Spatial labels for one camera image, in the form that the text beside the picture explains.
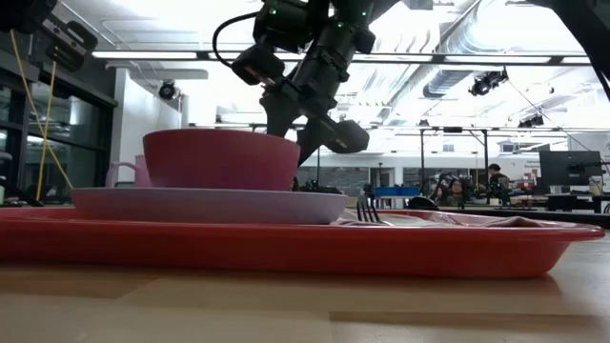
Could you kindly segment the beige cloth napkin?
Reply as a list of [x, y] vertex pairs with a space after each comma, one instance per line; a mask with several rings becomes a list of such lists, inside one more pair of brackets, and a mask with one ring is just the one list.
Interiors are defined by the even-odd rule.
[[[486, 227], [486, 228], [541, 228], [543, 224], [538, 221], [521, 216], [511, 217], [484, 217], [475, 215], [452, 216], [448, 213], [433, 212], [428, 217], [418, 217], [405, 214], [380, 214], [383, 221], [391, 223], [394, 227]], [[356, 212], [345, 211], [334, 225], [342, 226], [382, 226], [365, 223], [357, 220]]]

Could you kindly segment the black background desk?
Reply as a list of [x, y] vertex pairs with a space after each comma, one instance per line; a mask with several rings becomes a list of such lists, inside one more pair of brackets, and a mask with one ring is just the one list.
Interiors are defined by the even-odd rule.
[[591, 194], [547, 194], [546, 210], [550, 212], [571, 212], [573, 210], [587, 210], [602, 213], [602, 203], [610, 202], [610, 193], [602, 195]]

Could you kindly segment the black computer monitor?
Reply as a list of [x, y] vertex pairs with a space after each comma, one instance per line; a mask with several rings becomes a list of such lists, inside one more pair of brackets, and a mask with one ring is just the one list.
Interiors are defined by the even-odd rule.
[[587, 186], [602, 176], [598, 151], [540, 151], [541, 182], [545, 186]]

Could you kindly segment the silver ceiling ventilation duct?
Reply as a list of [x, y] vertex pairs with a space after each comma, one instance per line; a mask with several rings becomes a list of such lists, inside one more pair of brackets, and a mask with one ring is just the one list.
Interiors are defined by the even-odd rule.
[[[429, 10], [413, 10], [403, 0], [376, 22], [382, 29], [382, 49], [391, 52], [466, 53], [466, 34], [477, 18], [480, 0], [426, 0]], [[369, 94], [382, 104], [375, 124], [394, 125], [402, 114], [416, 113], [412, 102], [439, 100], [470, 74], [455, 66], [381, 65], [371, 75]]]

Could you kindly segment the person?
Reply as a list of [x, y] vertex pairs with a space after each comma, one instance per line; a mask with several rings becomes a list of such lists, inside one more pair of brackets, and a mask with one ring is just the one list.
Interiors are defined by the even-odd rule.
[[487, 170], [490, 176], [490, 187], [503, 192], [508, 192], [510, 190], [510, 179], [501, 172], [500, 165], [490, 164], [487, 167]]
[[446, 205], [463, 207], [466, 201], [467, 195], [463, 183], [459, 179], [454, 179], [448, 186]]

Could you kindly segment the fork with teal handle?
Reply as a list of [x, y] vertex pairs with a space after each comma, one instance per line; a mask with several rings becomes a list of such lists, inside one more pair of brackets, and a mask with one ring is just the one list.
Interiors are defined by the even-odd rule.
[[383, 221], [376, 211], [375, 205], [367, 198], [358, 199], [356, 202], [356, 217], [360, 222], [391, 226], [391, 223]]

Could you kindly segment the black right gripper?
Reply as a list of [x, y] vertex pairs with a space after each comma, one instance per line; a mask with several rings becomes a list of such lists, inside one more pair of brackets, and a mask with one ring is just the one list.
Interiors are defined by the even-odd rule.
[[353, 49], [316, 46], [287, 75], [283, 61], [261, 45], [244, 50], [232, 62], [232, 71], [244, 82], [263, 86], [260, 105], [267, 115], [269, 135], [284, 137], [298, 117], [307, 118], [305, 127], [297, 132], [298, 166], [321, 146], [336, 153], [368, 147], [370, 135], [355, 121], [335, 121], [329, 115], [336, 107], [338, 87], [349, 79], [354, 54]]

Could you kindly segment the dark glass partition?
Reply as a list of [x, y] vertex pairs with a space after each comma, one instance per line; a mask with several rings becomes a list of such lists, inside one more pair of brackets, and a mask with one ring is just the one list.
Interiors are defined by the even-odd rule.
[[10, 185], [44, 205], [69, 205], [74, 188], [103, 185], [112, 110], [93, 89], [46, 71], [25, 89], [0, 70], [0, 199], [23, 203]]

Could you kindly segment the pink plastic cup with handle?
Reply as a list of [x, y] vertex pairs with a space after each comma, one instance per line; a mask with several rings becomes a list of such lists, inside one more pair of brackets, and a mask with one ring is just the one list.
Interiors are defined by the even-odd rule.
[[152, 181], [147, 169], [146, 159], [143, 154], [138, 154], [134, 157], [134, 162], [111, 162], [106, 174], [105, 186], [113, 188], [117, 175], [121, 167], [127, 167], [134, 172], [133, 185], [137, 188], [149, 188]]

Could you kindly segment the lilac plastic plate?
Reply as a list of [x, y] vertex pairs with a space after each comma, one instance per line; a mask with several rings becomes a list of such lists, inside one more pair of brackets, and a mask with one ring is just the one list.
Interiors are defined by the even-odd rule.
[[200, 224], [327, 225], [348, 197], [319, 192], [221, 189], [83, 188], [72, 191], [76, 212], [89, 219]]

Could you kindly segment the long ceiling light strip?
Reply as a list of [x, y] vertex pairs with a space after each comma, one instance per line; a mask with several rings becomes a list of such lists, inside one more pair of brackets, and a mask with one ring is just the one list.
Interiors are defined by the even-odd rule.
[[[214, 61], [210, 50], [98, 50], [92, 56], [103, 60], [127, 61]], [[441, 54], [441, 53], [357, 53], [353, 63], [358, 64], [432, 64], [476, 66], [560, 66], [586, 67], [591, 61], [586, 55], [560, 54]]]

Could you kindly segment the blue storage bin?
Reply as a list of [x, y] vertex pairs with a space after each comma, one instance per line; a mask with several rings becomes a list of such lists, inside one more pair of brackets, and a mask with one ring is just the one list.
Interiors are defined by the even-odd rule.
[[377, 187], [375, 195], [377, 197], [384, 196], [417, 196], [419, 187]]

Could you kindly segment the magenta plastic bowl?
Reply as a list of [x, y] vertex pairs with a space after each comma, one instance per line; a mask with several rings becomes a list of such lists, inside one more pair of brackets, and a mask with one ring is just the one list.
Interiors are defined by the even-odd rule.
[[152, 184], [159, 188], [287, 191], [299, 146], [251, 131], [178, 129], [143, 137]]

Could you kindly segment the red plastic tray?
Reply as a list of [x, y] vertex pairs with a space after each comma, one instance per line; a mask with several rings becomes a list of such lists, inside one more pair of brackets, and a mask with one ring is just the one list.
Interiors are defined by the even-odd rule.
[[549, 272], [602, 228], [186, 224], [92, 220], [72, 208], [0, 209], [0, 260], [178, 269], [520, 278]]

